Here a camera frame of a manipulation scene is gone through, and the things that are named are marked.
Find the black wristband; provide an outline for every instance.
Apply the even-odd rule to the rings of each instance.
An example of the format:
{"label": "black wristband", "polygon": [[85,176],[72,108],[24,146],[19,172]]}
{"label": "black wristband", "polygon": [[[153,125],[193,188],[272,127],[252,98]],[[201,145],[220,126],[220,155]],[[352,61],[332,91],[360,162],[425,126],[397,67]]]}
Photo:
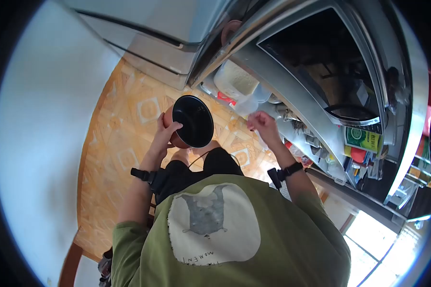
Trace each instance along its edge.
{"label": "black wristband", "polygon": [[132,168],[131,175],[137,177],[141,181],[146,181],[150,185],[150,190],[155,194],[161,193],[161,188],[169,177],[168,172],[162,168],[159,168],[158,171],[151,172]]}
{"label": "black wristband", "polygon": [[273,181],[274,186],[279,190],[282,186],[281,181],[285,181],[287,176],[301,169],[303,169],[303,165],[301,163],[295,163],[285,169],[270,169],[267,173]]}

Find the tiled floor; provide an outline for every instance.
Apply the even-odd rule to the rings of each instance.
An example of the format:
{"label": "tiled floor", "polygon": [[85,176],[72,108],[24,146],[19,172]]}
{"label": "tiled floor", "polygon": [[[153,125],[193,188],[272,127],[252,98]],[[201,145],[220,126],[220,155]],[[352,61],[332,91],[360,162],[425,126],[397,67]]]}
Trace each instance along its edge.
{"label": "tiled floor", "polygon": [[[80,229],[75,243],[100,258],[112,245],[112,229],[123,195],[132,180],[131,167],[139,167],[150,147],[156,119],[182,95],[192,94],[205,102],[214,118],[214,136],[239,160],[246,176],[269,181],[267,170],[278,167],[270,151],[263,150],[246,121],[210,95],[186,88],[178,91],[121,60],[109,78],[86,138],[79,211]],[[169,149],[165,167],[177,148]],[[197,156],[190,153],[190,162]],[[203,160],[191,169],[202,170]]]}

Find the graphic print on shirt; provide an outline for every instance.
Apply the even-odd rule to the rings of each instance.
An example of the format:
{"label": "graphic print on shirt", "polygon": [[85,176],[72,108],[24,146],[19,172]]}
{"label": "graphic print on shirt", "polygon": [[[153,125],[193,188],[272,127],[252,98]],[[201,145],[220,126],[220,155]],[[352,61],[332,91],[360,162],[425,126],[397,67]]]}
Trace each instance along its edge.
{"label": "graphic print on shirt", "polygon": [[233,183],[176,195],[168,228],[175,258],[190,265],[246,261],[257,253],[261,242],[254,208]]}
{"label": "graphic print on shirt", "polygon": [[[222,188],[227,185],[217,186],[208,198],[210,202],[203,204],[203,200],[195,201],[195,197],[187,194],[180,195],[181,198],[185,199],[188,210],[190,211],[190,229],[182,230],[182,232],[192,231],[205,237],[209,237],[211,233],[214,233],[220,229],[225,232],[226,228],[223,227],[223,193]],[[215,194],[216,199],[212,199],[211,196]]]}

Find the red lid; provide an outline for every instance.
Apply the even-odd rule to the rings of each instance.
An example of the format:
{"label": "red lid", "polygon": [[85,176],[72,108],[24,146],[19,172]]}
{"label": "red lid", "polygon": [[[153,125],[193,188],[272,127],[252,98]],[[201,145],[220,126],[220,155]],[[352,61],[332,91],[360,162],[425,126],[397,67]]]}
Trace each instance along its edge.
{"label": "red lid", "polygon": [[362,163],[364,161],[364,157],[365,157],[365,150],[356,148],[356,147],[351,147],[351,158],[358,163]]}
{"label": "red lid", "polygon": [[290,141],[284,141],[284,145],[287,147],[287,149],[290,149],[292,143]]}

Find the bowl rim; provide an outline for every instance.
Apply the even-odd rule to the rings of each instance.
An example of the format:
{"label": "bowl rim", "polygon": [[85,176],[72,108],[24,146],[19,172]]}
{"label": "bowl rim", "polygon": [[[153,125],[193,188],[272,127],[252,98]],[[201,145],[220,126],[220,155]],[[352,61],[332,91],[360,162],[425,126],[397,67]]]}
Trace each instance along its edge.
{"label": "bowl rim", "polygon": [[[195,95],[183,95],[183,96],[181,96],[180,98],[178,98],[176,101],[175,101],[175,103],[174,103],[174,105],[173,105],[173,107],[172,107],[172,113],[171,113],[171,118],[172,118],[172,121],[174,122],[174,119],[173,119],[173,116],[174,116],[174,107],[176,106],[176,104],[181,100],[181,99],[183,99],[183,98],[193,98],[193,99],[195,99],[195,100],[197,100],[197,101],[199,101],[206,109],[207,109],[207,111],[209,112],[208,114],[209,114],[209,118],[210,118],[210,121],[211,121],[211,125],[212,125],[212,135],[211,135],[211,140],[212,140],[212,137],[214,136],[214,119],[212,118],[212,113],[211,113],[211,111],[209,110],[209,108],[208,108],[208,106],[206,106],[206,104],[200,99],[200,98],[198,98],[197,96],[195,96]],[[186,141],[184,141],[183,139],[182,139],[182,137],[179,135],[179,130],[177,130],[176,131],[176,135],[179,137],[179,139],[184,143],[184,144],[186,144],[187,146],[189,146],[190,148],[203,148],[203,147],[205,147],[205,146],[207,146],[210,142],[211,142],[211,140],[209,140],[209,142],[207,143],[207,144],[205,144],[204,146],[192,146],[192,145],[190,145],[190,144],[188,144]]]}

